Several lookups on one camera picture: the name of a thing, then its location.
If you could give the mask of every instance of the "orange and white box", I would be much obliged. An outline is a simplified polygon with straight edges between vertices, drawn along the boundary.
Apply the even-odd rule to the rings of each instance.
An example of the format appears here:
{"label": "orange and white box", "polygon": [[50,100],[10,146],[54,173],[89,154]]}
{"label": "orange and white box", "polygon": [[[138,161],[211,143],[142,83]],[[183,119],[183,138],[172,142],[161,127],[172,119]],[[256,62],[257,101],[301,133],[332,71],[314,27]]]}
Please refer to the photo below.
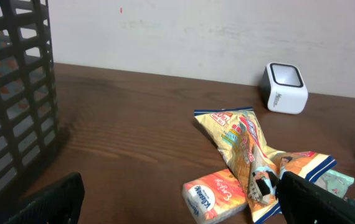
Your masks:
{"label": "orange and white box", "polygon": [[220,222],[247,206],[240,183],[229,169],[184,184],[182,195],[198,224]]}

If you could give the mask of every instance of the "yellow snack package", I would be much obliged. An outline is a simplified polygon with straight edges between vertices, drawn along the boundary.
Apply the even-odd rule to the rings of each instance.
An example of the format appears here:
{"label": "yellow snack package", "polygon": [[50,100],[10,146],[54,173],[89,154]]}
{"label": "yellow snack package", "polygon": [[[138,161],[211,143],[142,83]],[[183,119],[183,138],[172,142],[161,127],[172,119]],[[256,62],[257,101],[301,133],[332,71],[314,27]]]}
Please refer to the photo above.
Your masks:
{"label": "yellow snack package", "polygon": [[268,147],[252,108],[195,110],[194,115],[241,183],[254,223],[281,212],[275,190],[285,171],[315,182],[336,164],[331,156]]}

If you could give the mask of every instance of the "green object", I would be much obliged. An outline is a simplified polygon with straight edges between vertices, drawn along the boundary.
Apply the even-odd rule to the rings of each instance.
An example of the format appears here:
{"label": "green object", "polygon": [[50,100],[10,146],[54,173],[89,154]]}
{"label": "green object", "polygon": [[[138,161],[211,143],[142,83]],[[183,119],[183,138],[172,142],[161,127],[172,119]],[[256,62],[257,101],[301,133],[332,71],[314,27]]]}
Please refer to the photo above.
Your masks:
{"label": "green object", "polygon": [[328,192],[337,195],[338,197],[344,197],[348,187],[352,185],[354,178],[336,172],[335,170],[329,170],[325,172],[315,184]]}

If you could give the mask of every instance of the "white container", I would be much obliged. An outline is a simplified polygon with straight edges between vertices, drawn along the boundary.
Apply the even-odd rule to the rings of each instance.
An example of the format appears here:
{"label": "white container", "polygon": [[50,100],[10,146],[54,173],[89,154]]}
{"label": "white container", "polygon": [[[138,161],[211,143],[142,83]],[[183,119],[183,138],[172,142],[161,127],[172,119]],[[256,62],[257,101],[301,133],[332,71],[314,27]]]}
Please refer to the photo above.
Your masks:
{"label": "white container", "polygon": [[274,112],[301,113],[308,100],[308,90],[301,73],[293,65],[267,64],[260,89],[267,108]]}

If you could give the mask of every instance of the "brown wooden surface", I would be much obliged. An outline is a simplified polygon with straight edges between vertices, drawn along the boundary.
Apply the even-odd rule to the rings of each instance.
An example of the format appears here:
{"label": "brown wooden surface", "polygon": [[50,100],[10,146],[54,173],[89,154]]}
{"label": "brown wooden surface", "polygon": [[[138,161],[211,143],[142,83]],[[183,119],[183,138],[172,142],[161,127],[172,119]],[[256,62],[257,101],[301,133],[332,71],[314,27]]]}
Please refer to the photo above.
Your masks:
{"label": "brown wooden surface", "polygon": [[[69,132],[59,137],[68,139],[27,194],[80,172],[80,223],[195,223],[182,185],[226,166],[196,128],[194,109],[253,106],[269,146],[331,154],[334,169],[355,177],[353,98],[310,94],[304,112],[289,115],[266,110],[254,86],[62,64],[55,71]],[[355,198],[355,183],[347,196]],[[248,212],[224,223],[245,223]]]}

